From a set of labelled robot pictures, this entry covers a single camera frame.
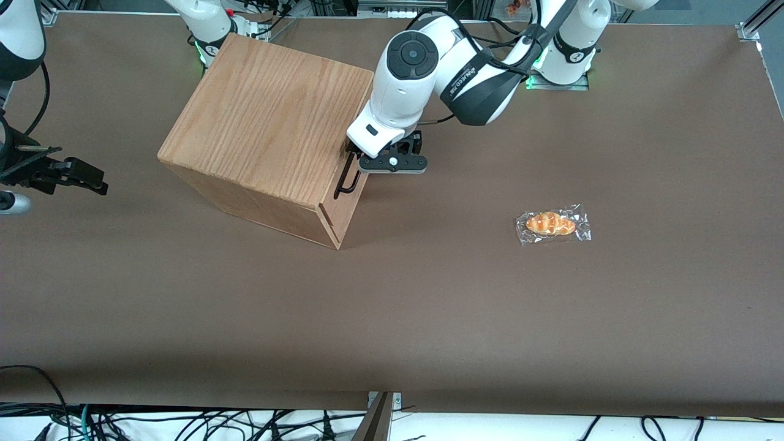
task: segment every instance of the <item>packaged bread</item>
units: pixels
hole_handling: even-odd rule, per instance
[[[517,236],[522,245],[591,240],[590,224],[582,204],[524,213],[517,218]]]

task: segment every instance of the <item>croissant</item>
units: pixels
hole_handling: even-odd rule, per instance
[[[570,235],[576,228],[574,222],[552,211],[529,217],[525,227],[540,235]]]

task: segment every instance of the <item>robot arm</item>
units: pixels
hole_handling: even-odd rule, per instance
[[[196,41],[201,62],[212,64],[223,41],[231,34],[250,38],[267,36],[269,27],[225,10],[219,0],[165,0],[185,20]]]
[[[410,135],[435,92],[463,124],[483,126],[500,115],[524,73],[548,42],[554,20],[563,23],[577,0],[532,5],[532,25],[502,63],[450,16],[427,18],[418,29],[395,35],[376,69],[370,100],[347,130],[370,158]]]
[[[646,9],[657,1],[616,3]],[[377,158],[414,133],[431,92],[462,124],[489,124],[531,69],[557,84],[579,79],[590,67],[609,17],[609,0],[533,0],[532,22],[500,62],[451,16],[418,21],[387,44],[370,100],[347,135],[365,155]]]
[[[27,78],[46,53],[38,0],[0,0],[0,80]]]
[[[0,108],[0,184],[34,188],[49,195],[57,185],[73,185],[106,195],[103,171],[77,158],[52,159],[49,155],[61,148],[43,147],[29,137],[49,99],[49,76],[43,63],[46,39],[39,7],[38,0],[0,0],[0,80],[21,80],[41,67],[47,88],[38,116],[24,132],[11,127]],[[0,191],[0,214],[25,213],[30,206],[27,196]]]

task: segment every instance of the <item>brown table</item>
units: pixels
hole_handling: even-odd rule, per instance
[[[402,28],[299,20],[277,42],[372,69]],[[201,74],[180,18],[65,13],[47,34],[34,135],[110,190],[26,191],[34,211],[0,218],[0,363],[43,367],[69,401],[784,412],[784,122],[732,27],[612,26],[589,92],[423,129],[427,172],[371,177],[338,252],[158,163]],[[41,95],[21,82],[11,123]],[[575,202],[592,242],[520,247],[517,215]],[[0,378],[2,401],[53,398]]]

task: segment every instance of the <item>wooden box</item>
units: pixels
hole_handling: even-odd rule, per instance
[[[333,198],[373,73],[230,35],[158,159],[222,211],[340,248],[365,185]],[[356,164],[346,178],[350,185]]]

